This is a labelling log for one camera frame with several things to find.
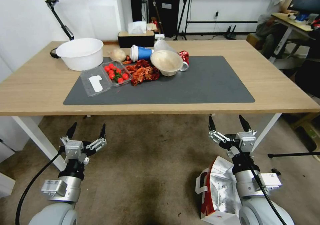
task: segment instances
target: lamp arm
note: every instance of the lamp arm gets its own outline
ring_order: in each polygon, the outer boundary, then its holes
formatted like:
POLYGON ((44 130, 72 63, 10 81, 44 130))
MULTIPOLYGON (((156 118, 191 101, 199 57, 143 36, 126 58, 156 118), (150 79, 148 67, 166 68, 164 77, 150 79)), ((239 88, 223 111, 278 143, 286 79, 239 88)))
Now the lamp arm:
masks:
POLYGON ((65 34, 68 36, 69 40, 73 40, 74 39, 74 35, 71 32, 71 30, 67 27, 67 25, 64 25, 63 22, 61 21, 61 19, 59 18, 59 16, 57 15, 56 11, 54 10, 54 5, 59 2, 59 0, 46 0, 45 1, 46 4, 48 5, 48 7, 50 8, 51 12, 53 13, 53 15, 56 17, 56 19, 58 20, 58 22, 61 25, 62 30, 65 32, 65 34))

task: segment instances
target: white bowl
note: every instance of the white bowl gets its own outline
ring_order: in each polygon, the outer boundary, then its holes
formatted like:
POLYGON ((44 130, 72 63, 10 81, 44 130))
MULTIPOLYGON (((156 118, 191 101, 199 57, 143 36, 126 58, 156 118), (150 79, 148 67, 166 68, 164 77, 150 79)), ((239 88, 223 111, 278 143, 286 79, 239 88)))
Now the white bowl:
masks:
POLYGON ((179 54, 168 50, 156 51, 150 59, 151 63, 167 77, 175 75, 183 66, 183 60, 179 54))
POLYGON ((103 42, 94 38, 80 38, 60 45, 56 53, 68 68, 75 71, 88 70, 103 61, 103 42))

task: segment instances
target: wooden table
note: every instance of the wooden table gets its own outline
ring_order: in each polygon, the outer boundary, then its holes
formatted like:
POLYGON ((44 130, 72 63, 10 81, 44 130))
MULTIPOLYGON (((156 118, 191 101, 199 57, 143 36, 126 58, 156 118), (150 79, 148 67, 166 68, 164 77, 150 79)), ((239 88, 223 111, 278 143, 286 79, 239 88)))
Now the wooden table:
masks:
MULTIPOLYGON (((312 31, 312 28, 310 25, 304 24, 304 23, 299 23, 296 22, 295 20, 289 19, 288 14, 286 13, 273 13, 271 15, 272 17, 274 17, 276 19, 277 22, 285 25, 287 28, 286 32, 284 33, 282 39, 280 40, 278 46, 276 47, 276 49, 274 50, 274 54, 278 55, 279 52, 281 51, 281 49, 283 48, 283 46, 286 44, 290 34, 292 31, 295 31, 297 33, 302 34, 303 36, 313 39, 309 36, 308 32, 312 31)), ((269 61, 271 63, 274 63, 274 61, 276 60, 275 57, 270 57, 269 61)))
MULTIPOLYGON (((208 114, 272 113, 262 121, 255 143, 259 144, 283 112, 319 112, 315 103, 298 86, 275 68, 244 40, 169 41, 177 51, 190 56, 224 56, 254 97, 254 103, 214 104, 140 104, 140 105, 63 105, 80 72, 69 70, 49 51, 61 42, 51 42, 37 55, 0 84, 0 116, 13 116, 40 149, 52 159, 57 151, 33 122, 36 115, 109 115, 109 114, 208 114)), ((118 47, 105 45, 104 56, 118 47)), ((59 157, 55 165, 64 169, 59 157)))

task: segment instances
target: cooked crayfish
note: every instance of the cooked crayfish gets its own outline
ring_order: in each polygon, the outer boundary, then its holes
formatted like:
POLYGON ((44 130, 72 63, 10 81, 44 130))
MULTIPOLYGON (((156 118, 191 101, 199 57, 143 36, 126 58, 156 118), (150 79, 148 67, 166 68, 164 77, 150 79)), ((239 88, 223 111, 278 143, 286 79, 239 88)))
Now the cooked crayfish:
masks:
POLYGON ((133 86, 143 81, 157 80, 160 76, 160 71, 143 59, 138 60, 135 65, 126 66, 126 69, 132 75, 131 83, 133 86))
POLYGON ((131 60, 130 56, 127 55, 126 59, 122 62, 122 64, 130 64, 130 63, 132 63, 132 60, 131 60))

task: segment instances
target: brown carpet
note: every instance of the brown carpet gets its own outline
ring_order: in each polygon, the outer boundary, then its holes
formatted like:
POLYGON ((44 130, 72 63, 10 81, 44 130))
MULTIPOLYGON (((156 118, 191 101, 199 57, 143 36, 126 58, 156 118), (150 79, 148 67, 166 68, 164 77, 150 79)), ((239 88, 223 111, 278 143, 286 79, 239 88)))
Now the brown carpet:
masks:
MULTIPOLYGON (((251 127, 259 115, 246 115, 251 127)), ((81 195, 76 204, 78 225, 87 224, 206 224, 199 219, 195 179, 226 150, 207 137, 207 115, 51 116, 40 128, 58 147, 59 138, 78 122, 73 139, 94 140, 107 124, 106 147, 90 158, 81 195)), ((236 115, 217 115, 217 130, 242 131, 236 115)), ((312 157, 274 158, 267 153, 305 152, 289 125, 280 119, 254 152, 262 172, 278 169, 283 187, 272 199, 292 216, 295 224, 319 224, 320 164, 312 157)), ((0 224, 14 224, 16 207, 32 177, 48 159, 29 141, 23 151, 0 164, 0 172, 16 180, 11 196, 0 199, 0 224)), ((22 209, 21 224, 50 204, 40 188, 56 179, 51 165, 30 189, 22 209)))

